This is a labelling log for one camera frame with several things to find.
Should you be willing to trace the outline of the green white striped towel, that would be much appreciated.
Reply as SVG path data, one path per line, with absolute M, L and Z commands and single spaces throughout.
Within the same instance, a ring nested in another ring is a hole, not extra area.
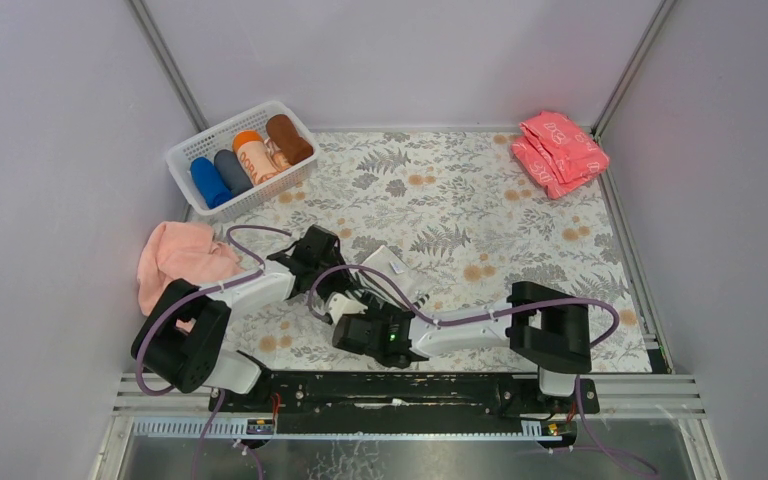
M 432 283 L 423 273 L 414 270 L 387 246 L 380 246 L 367 256 L 361 266 L 371 268 L 388 278 L 407 298 L 404 302 L 396 289 L 380 276 L 361 270 L 357 276 L 361 283 L 381 294 L 390 303 L 407 308 L 410 303 L 422 308 L 431 294 Z

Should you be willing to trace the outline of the brown towel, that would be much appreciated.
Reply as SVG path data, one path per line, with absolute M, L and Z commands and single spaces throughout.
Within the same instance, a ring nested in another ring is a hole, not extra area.
M 313 146 L 298 132 L 287 115 L 280 114 L 271 117 L 266 123 L 266 131 L 292 166 L 314 154 Z

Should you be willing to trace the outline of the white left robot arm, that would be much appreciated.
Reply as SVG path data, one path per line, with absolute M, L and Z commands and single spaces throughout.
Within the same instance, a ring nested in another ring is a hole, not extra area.
M 318 225 L 285 249 L 254 259 L 256 269 L 227 279 L 201 285 L 173 280 L 132 343 L 137 370 L 158 375 L 169 390 L 182 393 L 208 387 L 248 394 L 266 368 L 224 348 L 233 312 L 250 314 L 302 294 L 326 301 L 356 287 L 343 268 L 338 235 Z

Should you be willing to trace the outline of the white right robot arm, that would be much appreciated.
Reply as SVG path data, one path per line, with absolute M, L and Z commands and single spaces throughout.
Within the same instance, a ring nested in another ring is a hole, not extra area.
M 333 294 L 326 305 L 335 348 L 405 369 L 460 350 L 506 347 L 537 367 L 540 392 L 570 397 L 590 372 L 589 312 L 574 297 L 523 281 L 487 307 L 441 312 L 431 321 L 373 298 Z

